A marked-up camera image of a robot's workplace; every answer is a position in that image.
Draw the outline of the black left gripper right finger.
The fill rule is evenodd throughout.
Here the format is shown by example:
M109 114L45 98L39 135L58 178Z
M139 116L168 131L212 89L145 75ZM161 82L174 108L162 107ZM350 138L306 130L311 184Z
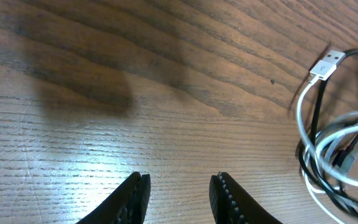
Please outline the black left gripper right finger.
M211 177L209 201L216 224L282 224L227 172Z

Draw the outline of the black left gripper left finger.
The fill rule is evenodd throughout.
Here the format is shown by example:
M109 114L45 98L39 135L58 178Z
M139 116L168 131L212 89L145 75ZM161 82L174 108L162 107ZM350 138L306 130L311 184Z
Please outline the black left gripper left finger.
M133 172L78 224L143 224L150 198L150 176Z

